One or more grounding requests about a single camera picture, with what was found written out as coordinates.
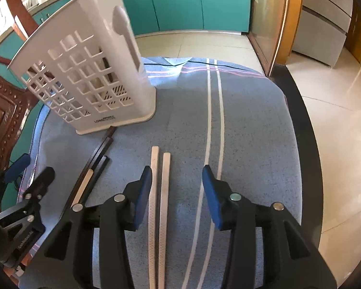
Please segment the grey refrigerator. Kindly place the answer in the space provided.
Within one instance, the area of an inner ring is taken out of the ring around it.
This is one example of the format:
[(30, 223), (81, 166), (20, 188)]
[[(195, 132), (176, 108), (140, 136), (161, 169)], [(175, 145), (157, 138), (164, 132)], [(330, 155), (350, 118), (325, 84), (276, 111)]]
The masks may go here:
[(352, 19), (353, 0), (303, 0), (292, 50), (335, 66)]

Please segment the teal kitchen cabinets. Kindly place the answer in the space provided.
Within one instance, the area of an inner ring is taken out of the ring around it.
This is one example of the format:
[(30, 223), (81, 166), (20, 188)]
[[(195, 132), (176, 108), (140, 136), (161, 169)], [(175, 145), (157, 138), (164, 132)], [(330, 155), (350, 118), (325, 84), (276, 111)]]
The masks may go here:
[(136, 35), (177, 30), (247, 33), (250, 0), (123, 0)]

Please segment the carved wooden chair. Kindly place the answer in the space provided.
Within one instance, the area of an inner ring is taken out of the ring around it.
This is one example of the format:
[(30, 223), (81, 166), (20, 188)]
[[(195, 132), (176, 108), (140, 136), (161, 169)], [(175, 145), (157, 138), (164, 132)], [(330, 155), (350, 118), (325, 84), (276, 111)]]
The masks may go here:
[[(38, 24), (26, 10), (21, 0), (6, 0), (12, 16), (17, 16), (28, 36)], [(11, 61), (0, 56), (0, 64), (8, 66)], [(0, 76), (0, 169), (9, 166), (12, 150), (22, 133), (30, 111), (38, 100), (28, 89), (21, 89)]]

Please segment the wooden glass door frame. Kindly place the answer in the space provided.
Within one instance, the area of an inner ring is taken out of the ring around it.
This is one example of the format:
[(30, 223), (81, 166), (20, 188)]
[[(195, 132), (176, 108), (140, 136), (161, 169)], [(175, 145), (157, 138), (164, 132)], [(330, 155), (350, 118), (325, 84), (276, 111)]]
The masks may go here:
[(303, 0), (251, 0), (248, 38), (263, 72), (285, 65), (299, 26)]

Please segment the cream short chopstick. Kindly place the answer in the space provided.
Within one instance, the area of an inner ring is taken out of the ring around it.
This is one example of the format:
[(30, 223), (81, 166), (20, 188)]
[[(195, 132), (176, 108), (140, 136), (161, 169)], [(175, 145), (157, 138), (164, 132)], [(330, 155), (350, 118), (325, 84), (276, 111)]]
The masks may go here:
[(75, 204), (79, 203), (87, 185), (89, 184), (92, 176), (94, 174), (94, 171), (92, 169), (88, 169), (87, 170), (87, 173), (86, 175), (84, 176), (84, 179), (82, 180), (77, 192), (76, 192), (76, 195), (73, 199), (73, 202), (71, 203), (71, 206), (74, 206)]

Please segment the black chopstick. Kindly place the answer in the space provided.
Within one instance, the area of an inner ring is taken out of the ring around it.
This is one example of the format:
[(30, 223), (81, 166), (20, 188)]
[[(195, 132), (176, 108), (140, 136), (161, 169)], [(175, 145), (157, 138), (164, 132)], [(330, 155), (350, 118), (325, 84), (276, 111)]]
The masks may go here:
[(84, 184), (86, 185), (83, 189), (83, 192), (80, 196), (79, 203), (85, 204), (87, 199), (90, 196), (91, 191), (93, 190), (95, 184), (98, 182), (98, 179), (100, 178), (101, 174), (103, 173), (105, 167), (107, 166), (109, 162), (109, 157), (104, 155), (100, 162), (98, 163), (97, 167), (92, 170), (92, 175), (89, 178), (88, 181), (86, 181)]

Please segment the white textured chopstick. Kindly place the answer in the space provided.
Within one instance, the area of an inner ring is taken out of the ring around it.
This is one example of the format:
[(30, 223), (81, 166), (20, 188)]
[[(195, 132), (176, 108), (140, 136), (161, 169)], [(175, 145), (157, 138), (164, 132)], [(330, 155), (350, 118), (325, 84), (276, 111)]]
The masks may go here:
[(156, 199), (159, 154), (160, 148), (152, 146), (150, 158), (152, 185), (148, 199), (148, 276), (150, 289), (156, 288)]
[(160, 217), (159, 217), (159, 243), (158, 243), (158, 289), (166, 288), (166, 242), (168, 227), (168, 201), (169, 201), (169, 174), (171, 154), (163, 154), (161, 190), (160, 190)]

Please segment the white plastic utensil basket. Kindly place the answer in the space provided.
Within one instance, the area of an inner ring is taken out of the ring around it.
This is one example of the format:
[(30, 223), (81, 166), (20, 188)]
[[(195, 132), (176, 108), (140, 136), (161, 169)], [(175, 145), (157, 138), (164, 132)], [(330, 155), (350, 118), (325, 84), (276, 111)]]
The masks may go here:
[[(43, 62), (55, 79), (30, 69)], [(78, 134), (149, 120), (156, 89), (123, 0), (71, 0), (24, 42), (9, 69)]]

